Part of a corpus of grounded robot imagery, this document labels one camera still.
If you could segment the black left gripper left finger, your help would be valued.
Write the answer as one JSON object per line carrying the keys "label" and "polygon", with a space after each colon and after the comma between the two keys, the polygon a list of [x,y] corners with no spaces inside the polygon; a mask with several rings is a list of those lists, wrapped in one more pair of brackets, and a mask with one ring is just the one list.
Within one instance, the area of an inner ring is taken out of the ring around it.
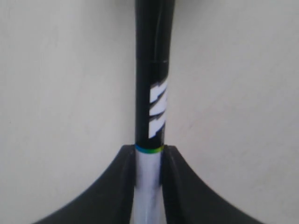
{"label": "black left gripper left finger", "polygon": [[39,224],[128,224],[135,185],[135,147],[124,145],[105,172],[81,195]]}

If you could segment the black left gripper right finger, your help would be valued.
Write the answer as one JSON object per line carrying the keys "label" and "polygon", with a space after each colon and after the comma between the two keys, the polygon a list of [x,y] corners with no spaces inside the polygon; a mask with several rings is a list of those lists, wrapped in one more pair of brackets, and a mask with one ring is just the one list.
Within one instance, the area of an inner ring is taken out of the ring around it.
{"label": "black left gripper right finger", "polygon": [[162,160],[162,189],[168,224],[260,223],[205,184],[175,146],[165,147]]}

